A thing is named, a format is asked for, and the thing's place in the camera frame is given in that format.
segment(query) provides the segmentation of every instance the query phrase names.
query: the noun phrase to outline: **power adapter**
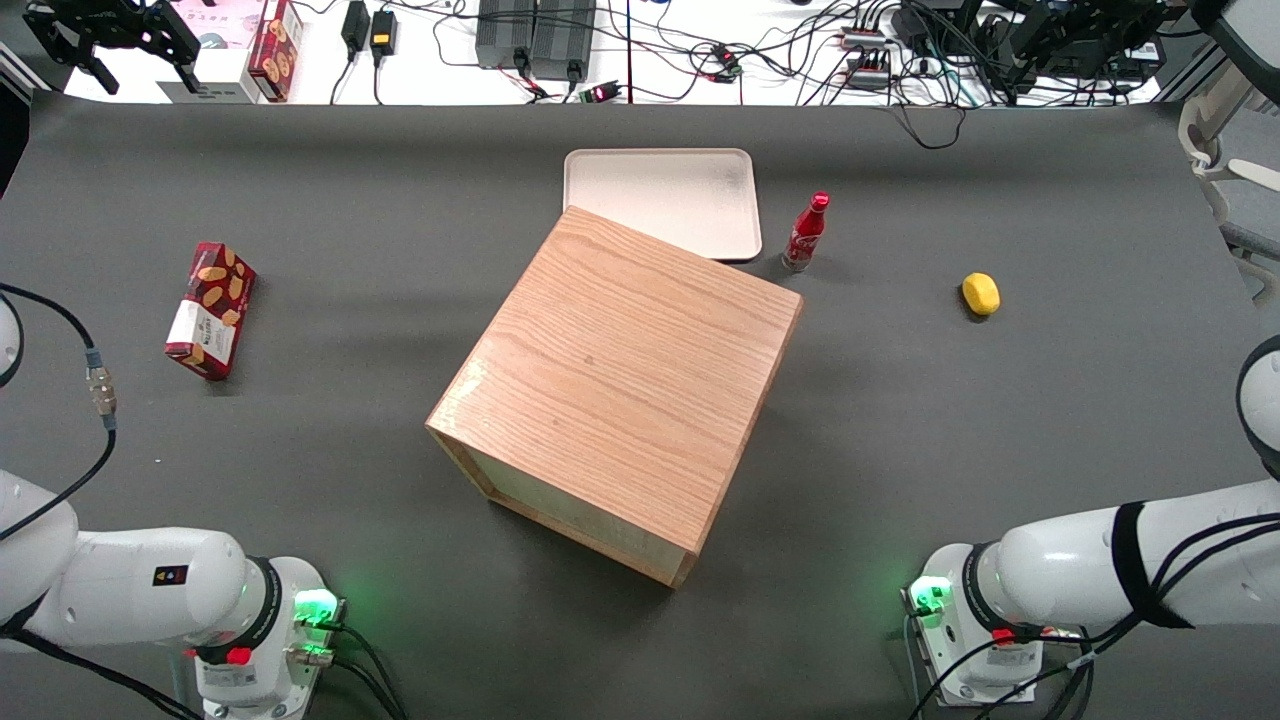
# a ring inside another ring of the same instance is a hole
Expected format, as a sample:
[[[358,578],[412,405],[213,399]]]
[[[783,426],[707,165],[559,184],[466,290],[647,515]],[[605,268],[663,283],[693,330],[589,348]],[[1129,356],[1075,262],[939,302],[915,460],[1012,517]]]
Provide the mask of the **power adapter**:
[[[369,47],[374,53],[374,67],[383,63],[383,58],[396,54],[396,32],[399,22],[396,13],[390,10],[378,10],[370,26],[371,37]]]
[[[369,8],[365,0],[351,0],[347,4],[347,19],[342,22],[342,41],[347,44],[347,61],[353,63],[356,54],[365,49],[369,37]]]
[[[590,90],[579,92],[577,101],[594,105],[595,102],[608,102],[618,95],[622,95],[622,87],[618,86],[618,81],[611,79],[609,82],[600,83]]]
[[[728,46],[718,42],[712,46],[712,54],[716,55],[716,60],[724,68],[726,74],[732,76],[742,72],[742,68],[737,64],[737,55]]]

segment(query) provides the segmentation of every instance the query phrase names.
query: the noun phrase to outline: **gray tabletop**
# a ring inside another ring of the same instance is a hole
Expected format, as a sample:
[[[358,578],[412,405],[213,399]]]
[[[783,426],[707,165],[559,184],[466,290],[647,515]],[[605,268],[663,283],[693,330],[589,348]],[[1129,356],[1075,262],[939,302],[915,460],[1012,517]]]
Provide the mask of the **gray tabletop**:
[[[929,152],[870,109],[46,96],[0,202],[0,277],[74,309],[116,377],[120,447],[76,497],[82,527],[216,528],[311,560],[415,719],[899,719],[896,591],[936,547],[1262,477],[1233,405],[1260,329],[1175,117],[975,113]],[[957,119],[911,118],[934,142]],[[558,217],[564,155],[613,146],[748,150],[765,254],[742,269],[806,300],[677,592],[486,503],[422,429]],[[819,188],[828,234],[783,277]],[[224,384],[161,352],[200,240],[262,275]],[[982,324],[957,301],[972,270],[1005,300]],[[0,459],[60,488],[101,430],[76,337],[22,313]],[[1143,629],[1100,664],[1089,717],[1270,716],[1277,638]],[[169,687],[157,648],[91,655]],[[0,656],[0,678],[5,719],[154,715],[41,657]],[[364,697],[332,673],[314,717],[374,717]]]

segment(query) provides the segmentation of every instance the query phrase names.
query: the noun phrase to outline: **red bottle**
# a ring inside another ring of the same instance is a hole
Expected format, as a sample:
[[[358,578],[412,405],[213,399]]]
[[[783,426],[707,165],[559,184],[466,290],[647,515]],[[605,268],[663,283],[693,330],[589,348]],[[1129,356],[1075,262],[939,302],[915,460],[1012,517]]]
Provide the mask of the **red bottle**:
[[[787,250],[782,254],[782,264],[792,273],[804,270],[809,266],[809,260],[813,260],[813,249],[817,247],[822,231],[827,228],[828,202],[831,197],[826,192],[814,192],[809,208],[796,218]]]

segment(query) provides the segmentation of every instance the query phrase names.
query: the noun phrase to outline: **black strap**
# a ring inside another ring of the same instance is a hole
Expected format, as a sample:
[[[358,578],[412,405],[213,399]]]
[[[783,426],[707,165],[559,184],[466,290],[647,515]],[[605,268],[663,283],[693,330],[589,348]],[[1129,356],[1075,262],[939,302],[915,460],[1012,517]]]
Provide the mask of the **black strap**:
[[[1147,578],[1142,547],[1138,544],[1138,516],[1144,506],[1144,502],[1129,502],[1116,509],[1115,524],[1111,525],[1111,564],[1115,566],[1116,579],[1140,620],[1158,628],[1194,628],[1165,607]]]
[[[227,653],[237,647],[257,650],[257,646],[262,644],[262,641],[266,639],[266,635],[275,625],[275,618],[280,614],[280,575],[265,557],[246,557],[246,560],[262,570],[262,582],[266,583],[266,597],[262,600],[262,610],[257,614],[253,624],[232,642],[196,648],[196,655],[210,665],[225,665]]]
[[[40,610],[40,603],[45,602],[46,594],[49,593],[41,593],[41,596],[36,598],[36,602],[32,602],[27,607],[14,612],[13,618],[9,618],[4,625],[0,625],[0,638],[18,637],[18,633],[22,632],[22,626],[36,615],[36,611]]]

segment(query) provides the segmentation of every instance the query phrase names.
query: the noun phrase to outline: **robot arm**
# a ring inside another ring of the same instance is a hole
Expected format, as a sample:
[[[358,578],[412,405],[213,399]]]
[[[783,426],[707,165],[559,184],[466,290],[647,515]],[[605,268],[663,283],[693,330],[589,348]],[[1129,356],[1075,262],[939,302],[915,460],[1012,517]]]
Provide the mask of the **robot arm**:
[[[0,290],[58,310],[82,333],[95,406],[114,441],[114,392],[79,320],[36,293],[3,283]],[[20,359],[22,323],[0,295],[0,387]],[[301,719],[317,666],[333,660],[328,647],[342,611],[338,598],[310,564],[246,556],[227,533],[81,530],[65,498],[113,446],[56,496],[0,470],[0,651],[175,644],[196,664],[207,715]]]
[[[172,64],[188,91],[200,91],[192,70],[200,41],[169,0],[150,6],[129,0],[33,0],[22,19],[55,63],[81,68],[111,95],[120,83],[93,56],[96,46],[142,49]]]
[[[1062,626],[1280,618],[1280,336],[1244,363],[1236,406],[1271,479],[1041,520],[929,557],[905,598],[943,705],[992,703],[1024,685],[1012,702],[1033,701],[1043,643],[1028,639]],[[1217,543],[1233,544],[1201,557]]]

